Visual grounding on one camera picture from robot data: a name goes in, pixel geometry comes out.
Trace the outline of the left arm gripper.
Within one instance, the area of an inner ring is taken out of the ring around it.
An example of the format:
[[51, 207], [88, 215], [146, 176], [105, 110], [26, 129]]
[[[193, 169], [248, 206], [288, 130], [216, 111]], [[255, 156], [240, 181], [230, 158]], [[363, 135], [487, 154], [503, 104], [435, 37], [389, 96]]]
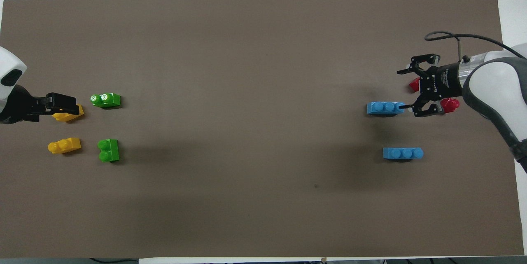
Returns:
[[40, 121], [46, 114], [80, 114], [77, 99], [60, 93], [48, 93], [47, 110], [40, 102], [42, 98], [33, 97], [21, 85], [20, 78], [27, 70], [21, 59], [9, 50], [0, 48], [0, 117], [2, 124], [20, 121]]

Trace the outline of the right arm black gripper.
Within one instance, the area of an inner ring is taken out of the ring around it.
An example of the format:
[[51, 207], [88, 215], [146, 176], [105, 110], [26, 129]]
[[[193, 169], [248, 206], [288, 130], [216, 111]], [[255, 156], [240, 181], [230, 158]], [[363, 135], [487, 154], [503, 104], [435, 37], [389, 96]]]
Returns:
[[[412, 104], [401, 105], [402, 110], [411, 109], [415, 117], [429, 117], [441, 114], [441, 97], [459, 97], [462, 86], [459, 81], [459, 63], [437, 67], [441, 56], [438, 54], [423, 54], [414, 56], [405, 69], [398, 70], [398, 75], [417, 74], [427, 79], [427, 90], [420, 92]], [[420, 64], [427, 63], [429, 69], [424, 70]]]

